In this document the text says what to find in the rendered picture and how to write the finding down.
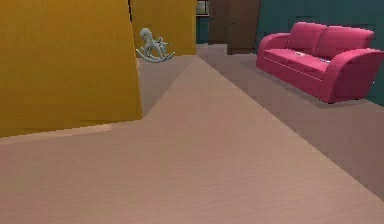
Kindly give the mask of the pink sofa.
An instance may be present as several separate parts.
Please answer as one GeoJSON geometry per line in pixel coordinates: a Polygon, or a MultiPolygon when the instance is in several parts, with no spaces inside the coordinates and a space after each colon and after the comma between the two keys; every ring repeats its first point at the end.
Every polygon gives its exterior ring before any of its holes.
{"type": "Polygon", "coordinates": [[[256,66],[326,103],[358,100],[384,61],[384,51],[370,47],[373,37],[361,28],[297,22],[289,33],[262,39],[256,66]]]}

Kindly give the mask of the grey rocking horse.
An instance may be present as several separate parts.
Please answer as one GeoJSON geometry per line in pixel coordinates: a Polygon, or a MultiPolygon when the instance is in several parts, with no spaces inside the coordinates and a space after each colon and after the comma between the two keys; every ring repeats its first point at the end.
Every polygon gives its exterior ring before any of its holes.
{"type": "Polygon", "coordinates": [[[145,61],[150,63],[161,63],[170,60],[175,53],[167,53],[168,43],[162,37],[155,39],[149,28],[142,28],[140,37],[145,42],[141,49],[137,49],[136,53],[145,61]]]}

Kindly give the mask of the dark brown cupboard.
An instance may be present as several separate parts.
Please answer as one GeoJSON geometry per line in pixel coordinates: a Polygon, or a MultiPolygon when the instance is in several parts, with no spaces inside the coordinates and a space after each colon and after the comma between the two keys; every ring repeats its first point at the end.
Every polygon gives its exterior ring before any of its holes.
{"type": "Polygon", "coordinates": [[[226,44],[227,53],[252,54],[262,0],[209,0],[208,43],[226,44]]]}

